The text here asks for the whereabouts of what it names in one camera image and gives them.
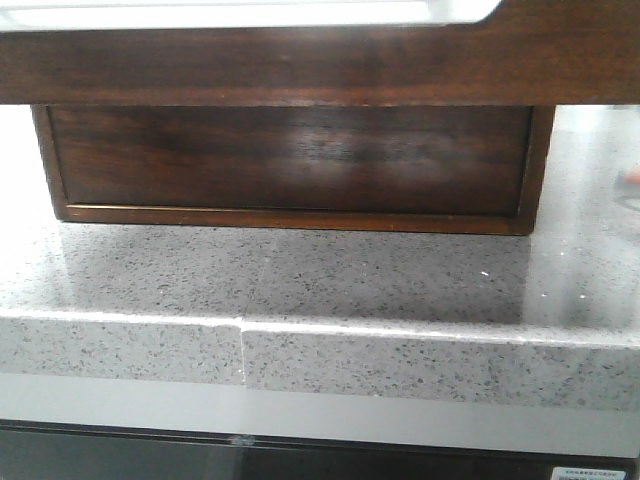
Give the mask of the black appliance under counter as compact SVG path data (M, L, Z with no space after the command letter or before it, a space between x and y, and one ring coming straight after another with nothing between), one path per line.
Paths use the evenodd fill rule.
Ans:
M4 479L550 479L636 459L4 420Z

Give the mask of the grey orange handled scissors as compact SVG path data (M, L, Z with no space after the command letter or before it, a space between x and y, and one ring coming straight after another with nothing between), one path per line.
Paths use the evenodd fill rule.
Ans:
M639 167L633 167L627 171L621 171L614 184L614 200L620 206L632 211L639 211L640 189Z

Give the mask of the wooden drawer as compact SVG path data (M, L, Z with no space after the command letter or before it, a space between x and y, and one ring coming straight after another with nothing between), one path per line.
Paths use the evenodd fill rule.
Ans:
M5 104L607 105L639 100L635 1L504 1L449 26L11 32Z
M527 107L48 110L78 203L504 215Z

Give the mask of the white label sticker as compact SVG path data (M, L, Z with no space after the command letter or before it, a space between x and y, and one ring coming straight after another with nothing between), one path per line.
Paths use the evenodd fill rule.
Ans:
M582 467L554 467L551 480L625 480L624 470L595 469Z

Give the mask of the dark wooden drawer cabinet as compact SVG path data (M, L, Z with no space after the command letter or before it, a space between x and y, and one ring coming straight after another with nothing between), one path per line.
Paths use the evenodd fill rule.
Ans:
M63 183L61 163L48 113L52 106L80 105L32 107L54 212L57 218L64 221L498 235L527 235L534 229L555 114L550 106L510 106L527 107L531 111L516 209L513 213L504 215L463 215L74 202L68 197Z

